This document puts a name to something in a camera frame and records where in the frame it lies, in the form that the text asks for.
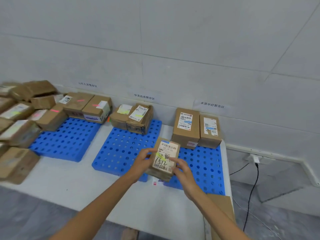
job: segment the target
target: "hand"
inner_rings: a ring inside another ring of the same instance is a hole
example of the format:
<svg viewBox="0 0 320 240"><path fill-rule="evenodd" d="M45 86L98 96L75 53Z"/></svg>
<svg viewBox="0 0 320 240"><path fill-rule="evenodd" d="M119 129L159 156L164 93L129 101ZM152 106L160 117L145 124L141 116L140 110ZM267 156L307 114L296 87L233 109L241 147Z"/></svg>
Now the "hand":
<svg viewBox="0 0 320 240"><path fill-rule="evenodd" d="M148 169L148 167L153 163L152 160L149 159L150 152L157 152L158 150L155 148L146 148L142 149L136 159L134 160L133 165L126 173L130 176L133 176L134 182L137 182L141 175Z"/></svg>
<svg viewBox="0 0 320 240"><path fill-rule="evenodd" d="M169 160L176 162L177 166L173 168L174 174L179 179L182 184L183 191L186 196L193 200L194 194L197 193L198 190L201 190L200 187L196 184L195 179L192 175L191 169L188 166L188 163L180 158L169 157Z"/></svg>

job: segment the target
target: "person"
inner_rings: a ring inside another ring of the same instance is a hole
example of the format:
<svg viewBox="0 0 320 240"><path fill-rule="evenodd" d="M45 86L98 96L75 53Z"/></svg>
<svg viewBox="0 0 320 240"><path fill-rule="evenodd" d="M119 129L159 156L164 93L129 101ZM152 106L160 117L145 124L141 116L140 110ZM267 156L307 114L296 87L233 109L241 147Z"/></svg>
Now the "person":
<svg viewBox="0 0 320 240"><path fill-rule="evenodd" d="M81 210L50 240L93 239L126 191L152 164L148 154L150 152L157 152L157 149L142 149L126 174L118 178L93 202ZM196 184L186 161L177 158L170 158L170 160L177 163L173 172L179 179L185 195L194 202L221 240L249 240L244 232Z"/></svg>

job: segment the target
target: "table top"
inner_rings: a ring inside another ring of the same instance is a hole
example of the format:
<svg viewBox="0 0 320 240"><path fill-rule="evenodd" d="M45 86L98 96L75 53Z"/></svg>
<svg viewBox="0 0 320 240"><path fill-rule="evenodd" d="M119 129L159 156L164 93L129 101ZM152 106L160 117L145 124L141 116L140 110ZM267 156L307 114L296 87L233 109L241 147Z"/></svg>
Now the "table top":
<svg viewBox="0 0 320 240"><path fill-rule="evenodd" d="M101 126L80 162L42 157L21 185L0 182L1 186L77 211L82 210L118 179L96 171L94 158L112 130L110 123ZM160 137L170 139L173 127L162 125ZM220 145L225 192L231 186L224 141ZM133 184L112 210L107 220L172 240L205 239L201 212L182 190L153 185Z"/></svg>

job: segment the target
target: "forearm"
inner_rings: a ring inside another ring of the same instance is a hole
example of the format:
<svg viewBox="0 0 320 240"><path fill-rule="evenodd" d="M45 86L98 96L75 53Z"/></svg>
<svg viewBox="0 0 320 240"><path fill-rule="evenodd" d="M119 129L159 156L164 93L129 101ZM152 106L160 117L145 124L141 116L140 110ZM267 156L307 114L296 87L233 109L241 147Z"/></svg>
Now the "forearm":
<svg viewBox="0 0 320 240"><path fill-rule="evenodd" d="M50 240L93 239L107 216L134 181L134 178L129 174L120 177L113 185L72 218Z"/></svg>
<svg viewBox="0 0 320 240"><path fill-rule="evenodd" d="M222 240L249 239L201 189L195 190L191 198Z"/></svg>

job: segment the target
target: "blue perforated tray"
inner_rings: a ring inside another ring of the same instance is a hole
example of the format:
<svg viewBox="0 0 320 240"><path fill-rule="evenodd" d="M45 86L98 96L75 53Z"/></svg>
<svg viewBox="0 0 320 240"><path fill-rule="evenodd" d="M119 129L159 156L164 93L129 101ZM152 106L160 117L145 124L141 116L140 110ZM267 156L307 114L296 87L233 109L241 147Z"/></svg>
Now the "blue perforated tray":
<svg viewBox="0 0 320 240"><path fill-rule="evenodd" d="M216 149L202 146L195 149L181 147L179 158L188 163L195 182L205 193L225 195L220 146ZM182 185L175 175L163 184L182 190Z"/></svg>
<svg viewBox="0 0 320 240"><path fill-rule="evenodd" d="M56 131L44 131L29 147L40 156L81 161L101 124L67 118Z"/></svg>
<svg viewBox="0 0 320 240"><path fill-rule="evenodd" d="M105 173L124 175L141 149L154 147L161 125L161 121L152 120L146 135L113 128L94 159L92 167ZM139 181L146 182L147 179L148 175L144 173Z"/></svg>

